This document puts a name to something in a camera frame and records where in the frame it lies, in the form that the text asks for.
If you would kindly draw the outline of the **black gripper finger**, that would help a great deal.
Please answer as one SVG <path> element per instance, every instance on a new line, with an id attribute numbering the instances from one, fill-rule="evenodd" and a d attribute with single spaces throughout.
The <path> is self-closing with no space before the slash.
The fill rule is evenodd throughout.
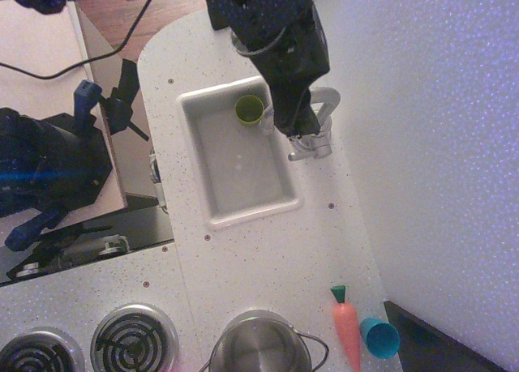
<path id="1" fill-rule="evenodd" d="M 311 108 L 309 88 L 273 87 L 274 126 L 286 137 L 317 135 L 320 124 Z"/>

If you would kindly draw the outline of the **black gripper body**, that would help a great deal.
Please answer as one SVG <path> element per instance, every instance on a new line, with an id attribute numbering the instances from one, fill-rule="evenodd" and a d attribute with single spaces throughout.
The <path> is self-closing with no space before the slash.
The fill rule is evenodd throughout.
<path id="1" fill-rule="evenodd" d="M 233 46 L 252 61 L 269 86 L 275 105 L 299 105 L 310 85 L 329 71 L 328 45 L 319 21 L 295 23 L 257 50 L 236 35 Z"/>

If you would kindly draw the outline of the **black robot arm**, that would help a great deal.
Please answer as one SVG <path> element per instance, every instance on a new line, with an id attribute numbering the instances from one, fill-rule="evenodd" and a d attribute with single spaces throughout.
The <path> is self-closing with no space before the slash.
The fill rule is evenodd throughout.
<path id="1" fill-rule="evenodd" d="M 43 15 L 77 0 L 15 0 Z M 231 29 L 235 49 L 269 86 L 273 124 L 287 137 L 316 135 L 310 86 L 329 71 L 328 46 L 313 0 L 205 0 L 211 19 Z"/>

